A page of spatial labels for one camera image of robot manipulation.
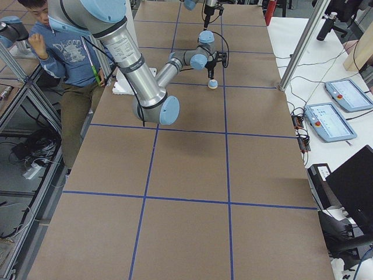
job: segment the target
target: blue sweatshirt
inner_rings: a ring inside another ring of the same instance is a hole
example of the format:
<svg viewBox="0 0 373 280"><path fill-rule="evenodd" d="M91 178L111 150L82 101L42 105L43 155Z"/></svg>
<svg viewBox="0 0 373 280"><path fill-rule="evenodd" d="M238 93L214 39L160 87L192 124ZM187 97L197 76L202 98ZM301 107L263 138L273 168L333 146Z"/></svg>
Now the blue sweatshirt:
<svg viewBox="0 0 373 280"><path fill-rule="evenodd" d="M41 66L55 78L64 78L69 85L84 87L96 82L88 55L84 49L80 35L52 30L37 22L31 29L34 33L43 35L49 57L39 59ZM100 63L93 47L86 42L93 65L97 72Z"/></svg>

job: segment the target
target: hand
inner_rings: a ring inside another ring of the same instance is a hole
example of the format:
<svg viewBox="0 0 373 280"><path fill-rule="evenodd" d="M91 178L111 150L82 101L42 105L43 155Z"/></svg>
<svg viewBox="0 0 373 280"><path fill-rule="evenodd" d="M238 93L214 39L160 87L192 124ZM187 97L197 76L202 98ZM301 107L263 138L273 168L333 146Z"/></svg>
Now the hand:
<svg viewBox="0 0 373 280"><path fill-rule="evenodd" d="M104 75L104 71L102 69L99 70L99 72L97 73L98 76L100 77L100 83L98 84L99 86L104 86L105 85L105 75Z"/></svg>
<svg viewBox="0 0 373 280"><path fill-rule="evenodd" d="M46 60L48 58L47 47L45 46L43 35L38 33L31 35L29 37L29 43L41 60Z"/></svg>

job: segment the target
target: printed graphic on sweatshirt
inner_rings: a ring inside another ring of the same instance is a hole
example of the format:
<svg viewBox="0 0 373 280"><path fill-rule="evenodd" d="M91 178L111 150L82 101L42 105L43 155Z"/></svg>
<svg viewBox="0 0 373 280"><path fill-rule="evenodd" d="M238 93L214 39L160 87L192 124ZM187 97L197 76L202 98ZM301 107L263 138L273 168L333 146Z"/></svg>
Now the printed graphic on sweatshirt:
<svg viewBox="0 0 373 280"><path fill-rule="evenodd" d="M82 53L85 50L80 40L62 41L60 44L53 44L53 47L64 55L64 61L79 62L86 58L85 54Z"/></svg>

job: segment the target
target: tablet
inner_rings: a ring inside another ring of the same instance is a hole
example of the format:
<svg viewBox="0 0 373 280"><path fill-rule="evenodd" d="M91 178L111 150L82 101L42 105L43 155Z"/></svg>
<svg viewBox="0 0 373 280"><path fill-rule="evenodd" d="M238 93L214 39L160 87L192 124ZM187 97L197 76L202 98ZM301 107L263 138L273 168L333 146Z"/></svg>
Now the tablet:
<svg viewBox="0 0 373 280"><path fill-rule="evenodd" d="M351 79L326 82L325 88L338 105L347 112L373 108L373 101Z"/></svg>
<svg viewBox="0 0 373 280"><path fill-rule="evenodd" d="M344 141L357 137L333 103L306 105L304 108L309 123L325 142Z"/></svg>

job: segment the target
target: chair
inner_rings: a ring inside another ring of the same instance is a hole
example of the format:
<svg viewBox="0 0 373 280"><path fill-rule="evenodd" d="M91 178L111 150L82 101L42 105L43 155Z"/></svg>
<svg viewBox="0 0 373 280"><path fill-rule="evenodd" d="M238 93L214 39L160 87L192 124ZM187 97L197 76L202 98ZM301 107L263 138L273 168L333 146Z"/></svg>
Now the chair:
<svg viewBox="0 0 373 280"><path fill-rule="evenodd" d="M312 6L316 5L317 0L312 1ZM351 19L351 23L347 28L349 28L355 21L357 16L357 11L359 9L364 10L367 8L367 0L331 0L328 7L326 8L325 14L330 15L332 12L337 13L337 18L340 22L348 22ZM339 28L335 25L332 27L335 31L342 33L342 38L347 35L347 31Z"/></svg>

